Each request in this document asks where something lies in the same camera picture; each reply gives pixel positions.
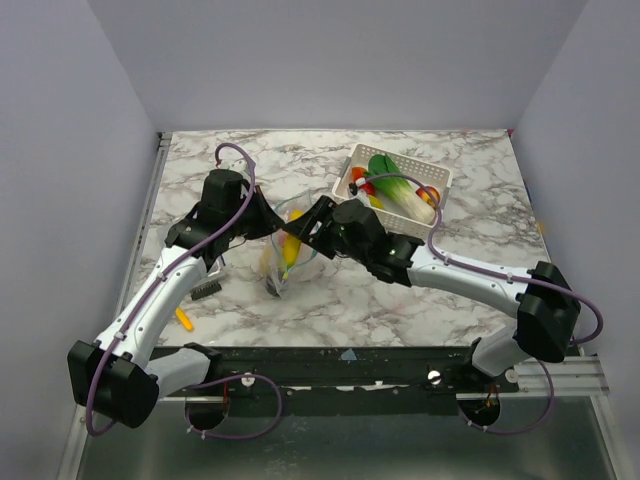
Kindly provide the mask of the clear zip top bag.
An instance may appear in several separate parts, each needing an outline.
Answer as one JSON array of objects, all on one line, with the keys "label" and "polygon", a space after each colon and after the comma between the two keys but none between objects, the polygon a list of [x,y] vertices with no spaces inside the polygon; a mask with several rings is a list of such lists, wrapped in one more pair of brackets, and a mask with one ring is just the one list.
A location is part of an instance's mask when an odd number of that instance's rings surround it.
[{"label": "clear zip top bag", "polygon": [[[282,220],[290,222],[306,213],[312,204],[311,193],[306,191],[280,201],[273,210]],[[315,250],[283,230],[271,234],[259,262],[265,290],[275,298],[284,298],[316,256]]]}]

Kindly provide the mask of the green toy bok choy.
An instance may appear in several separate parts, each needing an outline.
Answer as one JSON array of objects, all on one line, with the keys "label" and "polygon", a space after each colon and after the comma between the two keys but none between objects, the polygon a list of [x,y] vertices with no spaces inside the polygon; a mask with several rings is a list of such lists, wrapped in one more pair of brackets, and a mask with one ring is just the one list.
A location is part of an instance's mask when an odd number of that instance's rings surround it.
[{"label": "green toy bok choy", "polygon": [[[373,155],[368,161],[368,172],[371,176],[396,173],[401,171],[393,160],[385,154]],[[397,176],[374,179],[375,189],[393,201],[404,214],[420,223],[430,224],[435,218],[435,210],[416,195],[409,181]]]}]

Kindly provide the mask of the yellow toy banana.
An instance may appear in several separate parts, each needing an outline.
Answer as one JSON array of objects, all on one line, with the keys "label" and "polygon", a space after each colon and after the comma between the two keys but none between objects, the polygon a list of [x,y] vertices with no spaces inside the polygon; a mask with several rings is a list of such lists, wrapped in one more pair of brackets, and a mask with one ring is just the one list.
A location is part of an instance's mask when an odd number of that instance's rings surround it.
[{"label": "yellow toy banana", "polygon": [[282,246],[282,256],[287,271],[295,266],[300,248],[301,241],[291,234],[286,234]]}]

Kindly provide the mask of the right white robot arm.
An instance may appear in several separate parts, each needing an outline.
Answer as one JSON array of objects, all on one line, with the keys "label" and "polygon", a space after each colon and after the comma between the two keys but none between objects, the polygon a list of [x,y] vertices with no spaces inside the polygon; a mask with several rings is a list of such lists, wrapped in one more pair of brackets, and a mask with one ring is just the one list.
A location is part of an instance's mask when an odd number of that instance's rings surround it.
[{"label": "right white robot arm", "polygon": [[357,199],[337,204],[323,196],[284,230],[327,258],[360,263],[382,282],[443,290],[513,318],[514,324],[469,348],[459,371],[471,391],[485,390],[505,370],[529,358],[560,363],[567,354],[580,305],[550,263],[530,270],[483,262],[464,268],[446,253],[433,253],[419,238],[386,231],[374,210]]}]

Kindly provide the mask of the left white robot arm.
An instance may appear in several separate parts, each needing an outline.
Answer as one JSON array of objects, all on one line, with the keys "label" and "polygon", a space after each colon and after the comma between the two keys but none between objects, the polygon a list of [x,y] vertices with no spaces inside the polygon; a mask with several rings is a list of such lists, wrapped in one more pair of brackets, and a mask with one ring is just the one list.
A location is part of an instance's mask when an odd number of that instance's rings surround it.
[{"label": "left white robot arm", "polygon": [[155,268],[130,303],[93,342],[78,341],[68,353],[73,396],[86,409],[90,434],[106,431],[94,426],[96,413],[137,428],[169,394],[192,387],[209,395],[220,387],[219,354],[209,347],[187,344],[161,359],[151,355],[179,304],[230,242],[268,236],[282,224],[253,173],[209,173],[200,201],[169,228]]}]

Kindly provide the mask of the white perforated plastic basket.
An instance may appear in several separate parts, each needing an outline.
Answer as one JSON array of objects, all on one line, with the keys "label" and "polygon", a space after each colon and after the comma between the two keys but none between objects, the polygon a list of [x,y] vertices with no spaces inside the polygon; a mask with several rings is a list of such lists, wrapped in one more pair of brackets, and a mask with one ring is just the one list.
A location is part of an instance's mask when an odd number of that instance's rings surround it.
[{"label": "white perforated plastic basket", "polygon": [[385,229],[424,239],[435,222],[435,209],[417,194],[424,188],[444,205],[452,184],[452,171],[424,160],[414,159],[373,146],[358,144],[345,161],[340,177],[335,181],[332,195],[337,202],[352,197],[350,184],[357,176],[354,171],[364,169],[371,175],[397,172],[419,181],[414,184],[402,178],[373,182],[374,199],[371,205]]}]

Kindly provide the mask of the orange yellow toy mango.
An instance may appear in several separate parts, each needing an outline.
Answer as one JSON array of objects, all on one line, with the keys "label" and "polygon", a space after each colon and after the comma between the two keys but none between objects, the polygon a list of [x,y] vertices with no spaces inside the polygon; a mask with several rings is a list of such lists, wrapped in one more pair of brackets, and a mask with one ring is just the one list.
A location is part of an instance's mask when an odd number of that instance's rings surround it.
[{"label": "orange yellow toy mango", "polygon": [[363,191],[367,195],[374,196],[376,191],[372,183],[367,181],[370,173],[364,167],[353,167],[351,169],[351,181],[358,188],[359,191]]}]

